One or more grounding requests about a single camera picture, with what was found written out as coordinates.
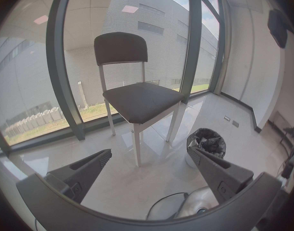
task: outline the gray corrugated building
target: gray corrugated building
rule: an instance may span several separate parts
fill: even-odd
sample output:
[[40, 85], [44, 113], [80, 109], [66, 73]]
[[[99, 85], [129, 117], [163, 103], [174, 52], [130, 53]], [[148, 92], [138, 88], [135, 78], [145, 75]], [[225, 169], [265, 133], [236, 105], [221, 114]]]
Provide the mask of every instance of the gray corrugated building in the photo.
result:
[[[112, 0], [102, 33], [123, 31], [142, 36], [148, 47], [146, 81], [179, 88], [187, 48], [188, 16], [189, 12], [173, 0]], [[48, 74], [45, 44], [23, 41], [0, 38], [1, 128], [59, 106]], [[217, 39], [202, 25], [195, 84], [210, 81], [216, 53]], [[76, 104], [84, 107], [78, 81], [88, 105], [103, 102], [93, 47], [65, 51], [65, 60]], [[104, 74], [108, 89], [140, 81], [139, 64], [105, 66]]]

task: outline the glossy floor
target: glossy floor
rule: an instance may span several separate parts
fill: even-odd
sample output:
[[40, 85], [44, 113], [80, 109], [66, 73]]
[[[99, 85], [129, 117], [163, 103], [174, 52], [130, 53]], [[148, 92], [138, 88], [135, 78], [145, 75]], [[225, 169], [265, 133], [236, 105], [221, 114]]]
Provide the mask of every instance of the glossy floor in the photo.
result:
[[[70, 164], [100, 150], [111, 148], [112, 158], [84, 198], [82, 205], [109, 215], [145, 219], [150, 207], [160, 198], [177, 192], [192, 192], [206, 186], [197, 169], [184, 159], [186, 139], [198, 128], [218, 132], [226, 142], [225, 160], [254, 172], [254, 178], [266, 171], [276, 176], [286, 159], [280, 137], [266, 125], [260, 134], [253, 129], [251, 113], [222, 96], [207, 94], [182, 105], [169, 143], [165, 141], [172, 115], [149, 127], [141, 136], [140, 168], [136, 167], [128, 123], [88, 133], [86, 140], [69, 138], [32, 150], [0, 157], [0, 173], [9, 181], [2, 186], [11, 196], [15, 182], [33, 172], [48, 171]], [[239, 127], [232, 125], [235, 120]]]

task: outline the chair's front leg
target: chair's front leg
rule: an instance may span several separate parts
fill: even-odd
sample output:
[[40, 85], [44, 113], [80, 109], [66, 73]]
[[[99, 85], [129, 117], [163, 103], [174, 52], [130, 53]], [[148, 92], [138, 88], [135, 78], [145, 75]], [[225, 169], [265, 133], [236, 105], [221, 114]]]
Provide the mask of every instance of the chair's front leg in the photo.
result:
[[131, 123], [131, 133], [132, 133], [135, 163], [137, 167], [140, 167], [141, 166], [141, 145], [140, 145], [139, 124]]
[[170, 140], [170, 137], [172, 135], [172, 130], [173, 130], [173, 128], [175, 126], [175, 123], [176, 123], [176, 118], [177, 118], [177, 115], [178, 115], [180, 103], [181, 102], [179, 102], [178, 104], [176, 104], [176, 109], [174, 110], [174, 112], [172, 114], [172, 121], [170, 122], [170, 126], [169, 126], [169, 129], [168, 129], [168, 134], [166, 136], [166, 141], [167, 142]]
[[109, 103], [106, 99], [104, 99], [105, 101], [105, 106], [106, 106], [106, 111], [107, 111], [107, 117], [108, 117], [108, 122], [109, 122], [109, 125], [111, 127], [111, 132], [113, 135], [116, 135], [115, 133], [115, 128], [114, 128], [114, 123], [113, 123], [113, 118], [111, 117], [111, 110], [110, 110], [110, 107], [109, 107]]

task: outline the chair seat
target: chair seat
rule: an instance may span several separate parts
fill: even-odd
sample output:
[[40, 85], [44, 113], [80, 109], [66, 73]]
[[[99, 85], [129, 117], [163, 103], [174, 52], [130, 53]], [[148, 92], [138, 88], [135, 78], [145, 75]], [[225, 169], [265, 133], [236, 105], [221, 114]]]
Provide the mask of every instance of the chair seat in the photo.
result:
[[183, 100], [184, 95], [142, 82], [106, 90], [103, 97], [128, 122], [143, 124]]

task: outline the chair frame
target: chair frame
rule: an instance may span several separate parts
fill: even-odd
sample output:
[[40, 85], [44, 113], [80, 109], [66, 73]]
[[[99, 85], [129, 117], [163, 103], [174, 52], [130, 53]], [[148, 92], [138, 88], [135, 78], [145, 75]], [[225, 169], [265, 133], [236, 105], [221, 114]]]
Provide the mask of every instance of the chair frame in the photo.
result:
[[[100, 73], [100, 81], [102, 86], [102, 91], [106, 91], [106, 84], [105, 84], [105, 78], [104, 78], [104, 72], [103, 72], [103, 65], [99, 65], [99, 73]], [[141, 81], [145, 82], [145, 62], [141, 62]], [[107, 117], [109, 121], [109, 125], [111, 127], [111, 131], [113, 135], [116, 135], [113, 119], [111, 116], [111, 110], [109, 107], [109, 102], [104, 98], [105, 106], [107, 110]], [[173, 128], [176, 123], [176, 118], [178, 115], [180, 102], [175, 104], [174, 106], [171, 106], [167, 110], [163, 111], [156, 117], [150, 119], [149, 121], [146, 121], [144, 124], [136, 124], [136, 123], [130, 123], [126, 118], [124, 118], [130, 125], [131, 125], [131, 133], [132, 133], [132, 142], [133, 142], [133, 150], [134, 150], [134, 156], [135, 156], [135, 163], [137, 167], [141, 166], [141, 144], [140, 144], [140, 133], [156, 123], [157, 121], [160, 121], [162, 118], [173, 112], [172, 114], [172, 121], [170, 123], [168, 133], [166, 136], [166, 141], [168, 142], [170, 140], [170, 137], [172, 135]]]

